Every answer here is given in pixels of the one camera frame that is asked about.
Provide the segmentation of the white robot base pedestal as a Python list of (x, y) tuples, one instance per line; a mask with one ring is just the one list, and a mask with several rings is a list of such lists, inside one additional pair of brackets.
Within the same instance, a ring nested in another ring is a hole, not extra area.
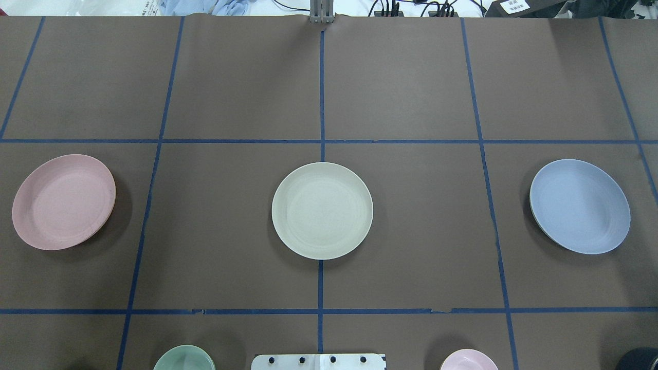
[(251, 369), (386, 369), (386, 356), (375, 353), (263, 354)]

